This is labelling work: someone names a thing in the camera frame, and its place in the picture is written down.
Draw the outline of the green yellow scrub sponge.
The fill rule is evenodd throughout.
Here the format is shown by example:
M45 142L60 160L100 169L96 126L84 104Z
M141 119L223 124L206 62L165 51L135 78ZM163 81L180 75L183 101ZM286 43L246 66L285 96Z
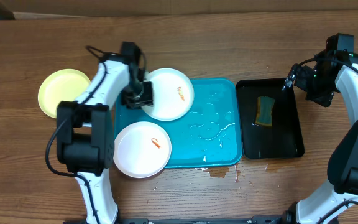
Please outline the green yellow scrub sponge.
M275 99L268 96L257 98L257 112L254 124L258 126L271 127L273 125L272 110Z

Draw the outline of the lime green rimmed plate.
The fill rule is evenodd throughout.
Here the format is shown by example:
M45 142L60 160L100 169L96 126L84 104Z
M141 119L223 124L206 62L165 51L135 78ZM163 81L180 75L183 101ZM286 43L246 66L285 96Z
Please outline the lime green rimmed plate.
M83 72L63 69L49 75L38 92L40 109L49 117L57 117L57 106L61 101L73 101L90 85L91 81Z

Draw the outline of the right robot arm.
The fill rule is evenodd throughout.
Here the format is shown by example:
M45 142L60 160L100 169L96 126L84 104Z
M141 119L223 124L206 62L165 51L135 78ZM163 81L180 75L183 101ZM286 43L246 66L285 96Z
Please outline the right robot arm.
M351 124L328 162L327 180L309 197L295 202L275 223L338 223L338 216L358 205L358 54L354 36L338 33L328 37L323 51L294 64L283 84L306 92L306 99L329 107L340 93Z

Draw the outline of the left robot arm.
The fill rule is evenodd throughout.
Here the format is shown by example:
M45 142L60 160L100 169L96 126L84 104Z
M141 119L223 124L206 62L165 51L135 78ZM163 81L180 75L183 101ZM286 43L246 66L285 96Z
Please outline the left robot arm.
M57 127L45 155L57 145L57 159L66 166L55 174L74 178L86 207L83 223L119 223L119 209L112 196L109 168L113 165L115 103L129 109L153 104L150 81L145 80L146 60L140 47L123 42L118 53L88 46L98 60L98 71L89 87L73 101L57 107Z

